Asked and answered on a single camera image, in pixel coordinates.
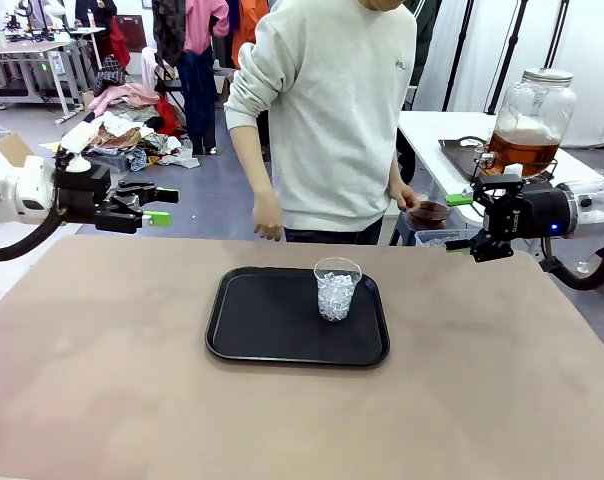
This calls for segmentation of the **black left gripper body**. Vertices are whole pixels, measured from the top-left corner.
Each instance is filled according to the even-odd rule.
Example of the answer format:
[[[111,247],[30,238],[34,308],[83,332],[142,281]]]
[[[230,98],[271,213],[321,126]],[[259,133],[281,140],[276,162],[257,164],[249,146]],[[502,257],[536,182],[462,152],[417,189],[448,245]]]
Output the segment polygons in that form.
[[[79,173],[57,170],[55,183],[64,220],[92,221],[111,188],[111,171],[99,164]]]

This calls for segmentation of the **person's left hand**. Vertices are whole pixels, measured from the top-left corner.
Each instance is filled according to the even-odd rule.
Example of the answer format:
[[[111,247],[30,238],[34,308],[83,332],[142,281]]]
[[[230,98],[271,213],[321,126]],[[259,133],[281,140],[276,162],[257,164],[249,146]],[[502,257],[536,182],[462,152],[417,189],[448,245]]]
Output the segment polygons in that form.
[[[415,191],[402,181],[389,184],[389,195],[400,211],[407,212],[421,206],[421,200]]]

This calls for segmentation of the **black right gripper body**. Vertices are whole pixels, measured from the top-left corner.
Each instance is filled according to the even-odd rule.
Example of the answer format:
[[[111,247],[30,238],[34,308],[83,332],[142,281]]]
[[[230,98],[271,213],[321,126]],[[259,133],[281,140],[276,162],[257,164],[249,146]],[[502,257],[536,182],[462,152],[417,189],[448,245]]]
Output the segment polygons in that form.
[[[523,207],[494,204],[484,207],[483,230],[500,239],[561,237],[572,226],[572,212],[565,190],[549,183],[526,184]]]

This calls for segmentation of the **person's right hand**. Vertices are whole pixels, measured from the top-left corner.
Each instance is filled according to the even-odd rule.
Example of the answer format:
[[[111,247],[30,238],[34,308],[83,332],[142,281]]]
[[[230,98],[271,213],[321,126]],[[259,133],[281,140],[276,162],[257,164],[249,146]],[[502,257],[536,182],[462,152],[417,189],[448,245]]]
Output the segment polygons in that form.
[[[254,194],[254,233],[263,239],[279,242],[283,236],[283,216],[273,189]]]

